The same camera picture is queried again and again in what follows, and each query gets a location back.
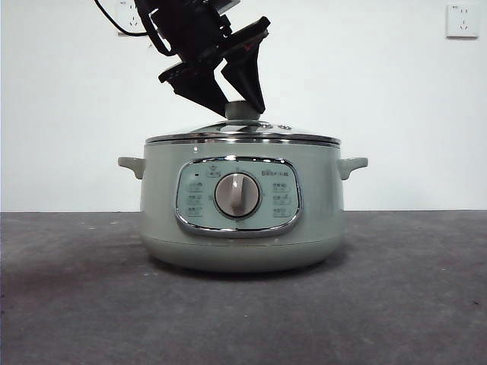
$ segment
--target stainless steel rim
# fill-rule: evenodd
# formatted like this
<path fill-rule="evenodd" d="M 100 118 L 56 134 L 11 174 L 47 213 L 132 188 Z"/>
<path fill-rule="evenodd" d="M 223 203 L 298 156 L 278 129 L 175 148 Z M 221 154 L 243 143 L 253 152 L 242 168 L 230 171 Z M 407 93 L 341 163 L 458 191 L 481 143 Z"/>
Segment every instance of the stainless steel rim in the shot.
<path fill-rule="evenodd" d="M 307 142 L 306 144 L 315 144 L 310 142 L 316 142 L 316 144 L 334 144 L 340 146 L 341 141 L 337 138 L 326 137 L 324 135 L 304 135 L 304 134 L 285 134 L 285 133 L 246 133 L 246 132 L 204 132 L 204 133 L 186 133 L 182 135 L 161 135 L 158 137 L 149 138 L 145 143 L 166 142 L 166 141 L 190 141 L 189 143 L 208 143 L 214 139 L 239 139 L 250 140 L 250 143 L 256 143 L 258 140 L 273 140 L 273 141 L 299 141 L 300 144 Z"/>
<path fill-rule="evenodd" d="M 276 138 L 207 138 L 207 139 L 180 139 L 173 141 L 157 141 L 154 138 L 149 138 L 146 144 L 151 146 L 158 146 L 161 144 L 211 144 L 211 143 L 265 143 L 265 144 L 308 144 L 313 146 L 325 146 L 340 149 L 340 145 L 330 142 L 321 141 L 305 141 L 297 139 L 276 139 Z"/>

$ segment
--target pot handle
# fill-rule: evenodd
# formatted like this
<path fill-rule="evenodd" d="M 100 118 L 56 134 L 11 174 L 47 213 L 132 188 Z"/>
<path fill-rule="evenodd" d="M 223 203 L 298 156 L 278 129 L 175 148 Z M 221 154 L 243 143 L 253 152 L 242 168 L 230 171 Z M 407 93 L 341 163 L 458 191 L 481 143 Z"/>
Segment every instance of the pot handle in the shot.
<path fill-rule="evenodd" d="M 145 170 L 145 159 L 134 157 L 119 157 L 119 166 L 126 167 L 134 172 L 135 177 L 142 180 Z"/>
<path fill-rule="evenodd" d="M 353 170 L 368 166 L 368 158 L 344 158 L 338 161 L 338 171 L 340 172 L 340 179 L 347 180 Z"/>

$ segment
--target pot base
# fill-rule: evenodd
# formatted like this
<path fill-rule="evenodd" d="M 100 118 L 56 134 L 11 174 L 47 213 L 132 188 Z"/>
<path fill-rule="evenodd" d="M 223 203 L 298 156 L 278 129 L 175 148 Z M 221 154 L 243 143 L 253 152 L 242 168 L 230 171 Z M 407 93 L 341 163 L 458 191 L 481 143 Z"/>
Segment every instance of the pot base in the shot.
<path fill-rule="evenodd" d="M 172 265 L 213 272 L 268 272 L 300 268 L 323 261 L 341 237 L 288 245 L 217 246 L 174 243 L 141 236 L 147 250 Z"/>

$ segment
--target white wall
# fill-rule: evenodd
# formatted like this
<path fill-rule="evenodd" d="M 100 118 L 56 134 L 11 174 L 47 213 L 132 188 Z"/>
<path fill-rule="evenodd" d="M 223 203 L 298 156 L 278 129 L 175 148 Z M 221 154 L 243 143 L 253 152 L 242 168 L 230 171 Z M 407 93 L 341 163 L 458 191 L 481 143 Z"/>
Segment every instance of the white wall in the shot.
<path fill-rule="evenodd" d="M 263 119 L 369 157 L 344 183 L 349 210 L 487 209 L 487 3 L 474 41 L 444 38 L 446 4 L 243 0 L 228 13 L 235 30 L 272 21 Z M 2 1 L 3 211 L 136 211 L 140 182 L 117 157 L 220 119 L 159 84 L 177 60 L 148 45 L 90 0 Z"/>

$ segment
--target pot lid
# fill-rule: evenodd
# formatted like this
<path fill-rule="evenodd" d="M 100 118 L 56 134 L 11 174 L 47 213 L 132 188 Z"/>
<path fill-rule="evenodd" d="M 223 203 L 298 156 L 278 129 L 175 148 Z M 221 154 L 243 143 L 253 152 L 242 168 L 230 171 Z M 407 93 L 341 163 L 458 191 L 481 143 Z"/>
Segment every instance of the pot lid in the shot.
<path fill-rule="evenodd" d="M 306 141 L 307 143 L 340 145 L 340 140 L 337 138 L 313 135 L 285 124 L 275 125 L 261 122 L 259 121 L 260 115 L 251 109 L 249 103 L 243 101 L 229 103 L 226 108 L 226 117 L 228 120 L 223 122 L 207 125 L 189 133 L 149 138 L 146 143 L 237 138 Z"/>

